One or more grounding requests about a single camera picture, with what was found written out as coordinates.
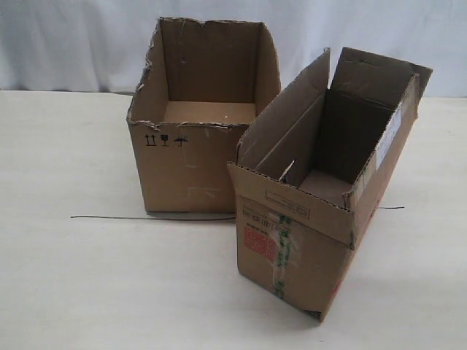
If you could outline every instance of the white backdrop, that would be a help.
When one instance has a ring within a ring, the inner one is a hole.
[[[0,88],[131,92],[158,16],[265,22],[283,86],[350,46],[434,68],[426,96],[467,96],[466,0],[0,0]]]

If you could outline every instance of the cardboard box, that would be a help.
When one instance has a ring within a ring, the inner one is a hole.
[[[322,321],[417,118],[431,70],[329,50],[250,126],[228,165],[241,274]]]
[[[147,211],[234,212],[227,162],[280,91],[262,23],[161,18],[128,110]]]

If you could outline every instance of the red label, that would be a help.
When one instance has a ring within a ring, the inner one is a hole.
[[[244,229],[244,244],[247,248],[263,255],[271,263],[277,256],[277,245],[268,236],[251,227]]]

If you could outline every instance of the open cardboard box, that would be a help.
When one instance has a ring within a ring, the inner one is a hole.
[[[284,89],[228,165],[240,273],[323,320],[417,118],[431,70],[344,48]]]
[[[128,110],[147,211],[234,212],[226,163],[280,91],[262,23],[161,18]]]

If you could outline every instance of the white tabletop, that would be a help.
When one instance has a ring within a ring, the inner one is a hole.
[[[233,222],[145,217],[130,97],[0,92],[0,349],[465,349],[467,99],[426,98],[323,324],[238,274]]]

